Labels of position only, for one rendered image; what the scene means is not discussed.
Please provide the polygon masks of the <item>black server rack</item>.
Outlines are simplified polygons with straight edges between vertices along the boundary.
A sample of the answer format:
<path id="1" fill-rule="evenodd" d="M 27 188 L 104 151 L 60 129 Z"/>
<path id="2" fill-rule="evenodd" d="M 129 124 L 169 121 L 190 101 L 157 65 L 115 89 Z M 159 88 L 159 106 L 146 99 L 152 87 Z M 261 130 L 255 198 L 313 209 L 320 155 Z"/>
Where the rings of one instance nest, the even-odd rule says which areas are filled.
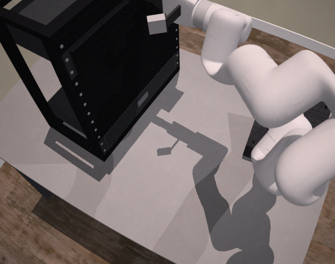
<path id="1" fill-rule="evenodd" d="M 0 0 L 0 43 L 49 126 L 101 161 L 180 70 L 179 25 L 149 35 L 144 0 Z M 47 102 L 19 48 L 51 61 Z M 81 133 L 63 124 L 69 124 Z"/>

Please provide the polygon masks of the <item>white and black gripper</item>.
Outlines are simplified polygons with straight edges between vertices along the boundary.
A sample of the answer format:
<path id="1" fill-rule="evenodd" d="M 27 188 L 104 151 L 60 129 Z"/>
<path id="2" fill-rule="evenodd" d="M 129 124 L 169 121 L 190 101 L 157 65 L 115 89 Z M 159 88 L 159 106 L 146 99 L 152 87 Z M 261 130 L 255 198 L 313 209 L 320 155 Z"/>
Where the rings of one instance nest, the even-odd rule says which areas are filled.
<path id="1" fill-rule="evenodd" d="M 178 5 L 181 5 L 181 15 L 174 21 L 174 23 L 195 28 L 193 25 L 194 12 L 198 4 L 202 0 L 145 0 L 153 3 L 154 6 L 161 10 L 161 13 L 168 15 Z"/>

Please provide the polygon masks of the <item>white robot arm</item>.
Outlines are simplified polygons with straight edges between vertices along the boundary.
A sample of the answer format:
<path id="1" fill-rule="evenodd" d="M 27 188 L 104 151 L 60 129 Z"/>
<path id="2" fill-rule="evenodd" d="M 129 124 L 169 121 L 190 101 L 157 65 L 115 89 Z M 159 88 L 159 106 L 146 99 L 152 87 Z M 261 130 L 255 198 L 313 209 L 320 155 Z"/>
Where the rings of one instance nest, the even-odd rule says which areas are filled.
<path id="1" fill-rule="evenodd" d="M 193 17 L 193 25 L 206 32 L 201 61 L 212 79 L 234 85 L 256 122 L 269 129 L 251 152 L 260 184 L 308 206 L 335 178 L 335 74 L 310 50 L 278 66 L 257 45 L 237 48 L 252 24 L 246 14 L 202 0 Z M 312 128 L 303 113 L 319 102 L 332 116 Z"/>

